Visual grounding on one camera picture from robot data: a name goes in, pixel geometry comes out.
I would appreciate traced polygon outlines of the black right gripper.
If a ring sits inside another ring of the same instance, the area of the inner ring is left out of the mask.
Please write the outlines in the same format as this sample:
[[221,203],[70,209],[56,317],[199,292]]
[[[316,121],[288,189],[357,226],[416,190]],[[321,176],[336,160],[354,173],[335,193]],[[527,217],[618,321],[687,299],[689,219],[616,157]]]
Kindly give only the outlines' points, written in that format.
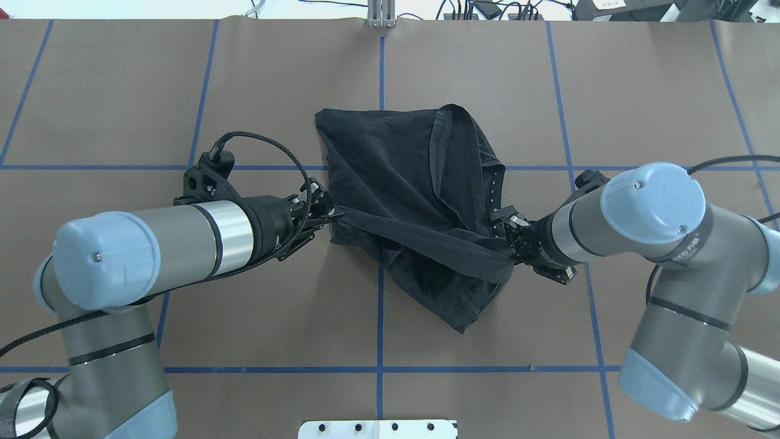
[[576,261],[555,243],[552,219],[549,214],[538,221],[529,221],[513,206],[491,212],[491,224],[503,228],[516,265],[530,266],[541,277],[567,285],[576,277]]

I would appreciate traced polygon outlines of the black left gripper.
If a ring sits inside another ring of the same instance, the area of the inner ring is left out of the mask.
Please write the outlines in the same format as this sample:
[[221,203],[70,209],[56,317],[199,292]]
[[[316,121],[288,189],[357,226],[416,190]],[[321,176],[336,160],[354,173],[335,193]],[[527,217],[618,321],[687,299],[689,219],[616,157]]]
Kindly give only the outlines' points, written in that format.
[[300,193],[286,198],[282,218],[290,223],[287,233],[278,239],[277,259],[284,261],[314,239],[324,226],[335,223],[344,214],[329,192],[315,178],[309,178]]

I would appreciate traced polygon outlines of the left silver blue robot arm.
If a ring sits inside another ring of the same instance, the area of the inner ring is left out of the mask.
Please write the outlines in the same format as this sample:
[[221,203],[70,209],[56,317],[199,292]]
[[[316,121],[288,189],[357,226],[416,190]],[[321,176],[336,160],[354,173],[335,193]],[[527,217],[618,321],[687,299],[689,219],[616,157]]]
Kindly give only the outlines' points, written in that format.
[[68,222],[34,277],[56,315],[69,374],[2,388],[3,438],[173,438],[173,392],[147,303],[303,247],[340,212],[307,179],[298,195],[243,198],[203,184],[173,207]]

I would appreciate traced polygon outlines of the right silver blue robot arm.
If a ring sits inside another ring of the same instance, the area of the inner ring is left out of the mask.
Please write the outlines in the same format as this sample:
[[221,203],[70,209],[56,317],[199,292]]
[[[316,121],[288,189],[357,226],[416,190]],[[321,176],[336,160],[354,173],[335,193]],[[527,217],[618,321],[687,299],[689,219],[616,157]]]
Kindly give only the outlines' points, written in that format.
[[730,342],[747,296],[778,289],[778,231],[711,204],[693,171],[652,162],[609,178],[582,172],[555,211],[494,209],[513,257],[560,284],[576,267],[632,253],[655,266],[619,386],[637,405],[687,423],[716,412],[778,437],[778,361]]

